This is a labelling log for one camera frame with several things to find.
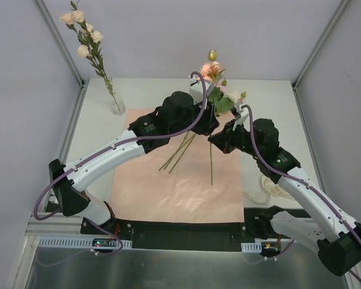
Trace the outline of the pink artificial flower bouquet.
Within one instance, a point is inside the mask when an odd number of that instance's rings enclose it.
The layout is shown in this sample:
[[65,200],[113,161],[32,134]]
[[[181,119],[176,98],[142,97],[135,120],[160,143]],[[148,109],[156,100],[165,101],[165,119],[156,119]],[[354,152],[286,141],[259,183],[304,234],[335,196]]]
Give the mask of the pink artificial flower bouquet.
[[190,131],[188,131],[185,134],[178,148],[158,170],[166,170],[174,161],[169,170],[169,173],[171,173],[194,141],[196,135],[211,135],[219,127],[218,118],[230,111],[233,112],[235,105],[242,103],[246,97],[246,91],[240,93],[224,89],[223,86],[215,86],[208,96],[207,107],[202,118],[191,130],[193,133],[190,135]]

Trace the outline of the pink wrapping paper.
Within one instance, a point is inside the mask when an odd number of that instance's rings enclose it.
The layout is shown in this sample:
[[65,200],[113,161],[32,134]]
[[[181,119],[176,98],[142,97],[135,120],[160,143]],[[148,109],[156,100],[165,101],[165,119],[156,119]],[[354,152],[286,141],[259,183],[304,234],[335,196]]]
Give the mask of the pink wrapping paper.
[[109,204],[125,220],[242,222],[239,153],[223,154],[192,132],[118,166]]

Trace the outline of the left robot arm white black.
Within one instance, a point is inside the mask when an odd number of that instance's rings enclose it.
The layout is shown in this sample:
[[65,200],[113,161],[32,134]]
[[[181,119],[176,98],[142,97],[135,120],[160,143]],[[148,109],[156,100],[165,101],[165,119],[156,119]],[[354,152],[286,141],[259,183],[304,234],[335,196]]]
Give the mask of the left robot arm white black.
[[49,163],[52,189],[60,211],[66,217],[80,215],[91,220],[101,234],[111,233],[116,222],[112,209],[88,193],[87,187],[115,167],[167,145],[175,136],[187,131],[209,135],[218,126],[211,102],[204,99],[195,104],[188,93],[174,92],[160,107],[140,116],[91,155],[70,164],[58,159]]

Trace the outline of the cream ribbon gold lettering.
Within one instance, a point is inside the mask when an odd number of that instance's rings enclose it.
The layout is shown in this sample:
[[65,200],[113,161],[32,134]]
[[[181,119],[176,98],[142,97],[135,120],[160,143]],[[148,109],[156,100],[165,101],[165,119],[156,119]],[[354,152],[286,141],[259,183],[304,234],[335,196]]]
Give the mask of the cream ribbon gold lettering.
[[260,185],[261,185],[261,194],[248,193],[246,191],[243,191],[242,192],[243,196],[258,205],[269,204],[272,196],[289,199],[289,200],[295,200],[286,190],[281,188],[279,185],[273,183],[273,181],[266,176],[262,176],[260,178]]

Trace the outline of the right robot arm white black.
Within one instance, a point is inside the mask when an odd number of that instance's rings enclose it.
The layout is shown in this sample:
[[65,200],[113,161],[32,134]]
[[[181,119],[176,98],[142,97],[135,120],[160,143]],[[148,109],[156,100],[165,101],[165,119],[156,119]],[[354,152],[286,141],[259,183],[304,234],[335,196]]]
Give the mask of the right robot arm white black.
[[236,128],[230,121],[208,140],[225,154],[237,149],[251,155],[261,173],[288,192],[313,219],[307,223],[272,206],[258,217],[259,238],[288,236],[315,252],[336,276],[361,262],[361,223],[313,185],[299,161],[280,146],[279,131],[272,120],[257,119],[249,130]]

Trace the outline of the peach flower stem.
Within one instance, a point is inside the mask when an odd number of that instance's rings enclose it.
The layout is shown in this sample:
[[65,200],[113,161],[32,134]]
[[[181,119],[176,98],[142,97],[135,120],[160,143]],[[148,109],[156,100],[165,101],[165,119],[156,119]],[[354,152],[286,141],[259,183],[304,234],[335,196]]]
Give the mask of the peach flower stem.
[[88,60],[96,75],[102,80],[111,78],[107,75],[102,55],[101,43],[104,35],[96,31],[93,25],[86,21],[85,14],[78,9],[79,1],[70,1],[70,11],[60,16],[60,21],[74,31],[80,44],[77,54]]

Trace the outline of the pink rose stem with bud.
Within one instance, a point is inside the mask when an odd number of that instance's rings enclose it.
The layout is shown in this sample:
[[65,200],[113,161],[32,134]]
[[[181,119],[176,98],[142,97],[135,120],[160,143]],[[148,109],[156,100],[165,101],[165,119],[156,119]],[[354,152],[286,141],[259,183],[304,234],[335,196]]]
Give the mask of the pink rose stem with bud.
[[223,92],[218,87],[218,83],[225,71],[225,68],[217,61],[217,51],[210,50],[207,56],[208,61],[200,68],[200,74],[205,81],[210,81],[213,88],[208,96],[209,102],[214,105],[214,116],[219,116],[221,109],[220,99]]

